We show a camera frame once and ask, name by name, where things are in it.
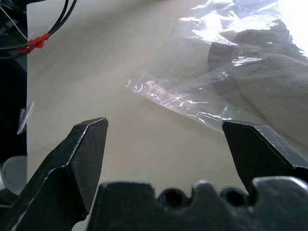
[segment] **red connector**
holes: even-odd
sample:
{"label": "red connector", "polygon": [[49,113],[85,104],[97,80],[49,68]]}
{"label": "red connector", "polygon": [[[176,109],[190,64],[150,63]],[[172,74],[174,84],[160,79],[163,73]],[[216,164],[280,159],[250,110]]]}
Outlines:
{"label": "red connector", "polygon": [[44,47],[44,43],[47,39],[49,39],[49,37],[50,37],[50,34],[45,34],[42,37],[38,37],[36,39],[30,40],[30,41],[28,41],[28,47],[17,49],[17,51],[19,51],[21,53],[30,53],[35,48],[41,49],[41,48]]}

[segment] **white table surface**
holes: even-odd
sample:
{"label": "white table surface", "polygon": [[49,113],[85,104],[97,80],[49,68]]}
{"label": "white table surface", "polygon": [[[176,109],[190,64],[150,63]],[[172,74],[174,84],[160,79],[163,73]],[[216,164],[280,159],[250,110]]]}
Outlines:
{"label": "white table surface", "polygon": [[[35,102],[27,123],[28,179],[73,125],[106,116],[100,181],[145,180],[157,194],[167,187],[190,194],[201,179],[243,188],[222,133],[125,88],[198,2],[78,0],[63,28],[28,56],[27,100]],[[48,31],[63,4],[28,5],[29,36]]]}

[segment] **plastic bag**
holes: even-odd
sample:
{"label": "plastic bag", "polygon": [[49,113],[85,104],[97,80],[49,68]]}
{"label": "plastic bag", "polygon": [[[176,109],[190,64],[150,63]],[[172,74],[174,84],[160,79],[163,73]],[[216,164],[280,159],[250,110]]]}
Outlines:
{"label": "plastic bag", "polygon": [[296,0],[202,1],[127,87],[215,129],[256,122],[308,144],[305,11]]}

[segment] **transparent plastic wrap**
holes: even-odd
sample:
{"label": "transparent plastic wrap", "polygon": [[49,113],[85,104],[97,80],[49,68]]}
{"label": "transparent plastic wrap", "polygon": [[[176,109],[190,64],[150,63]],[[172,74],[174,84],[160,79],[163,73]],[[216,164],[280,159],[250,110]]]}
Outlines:
{"label": "transparent plastic wrap", "polygon": [[308,144],[306,3],[200,1],[128,88],[215,129],[271,126]]}

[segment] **white surface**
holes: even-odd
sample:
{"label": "white surface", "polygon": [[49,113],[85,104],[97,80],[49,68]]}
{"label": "white surface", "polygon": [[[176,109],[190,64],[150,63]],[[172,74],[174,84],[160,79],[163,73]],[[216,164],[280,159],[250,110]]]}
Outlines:
{"label": "white surface", "polygon": [[[73,125],[107,116],[101,181],[146,180],[190,193],[201,179],[243,187],[224,135],[125,89],[198,0],[79,0],[67,24],[28,56],[28,179]],[[63,0],[28,5],[29,37]],[[73,230],[84,230],[86,223]]]}

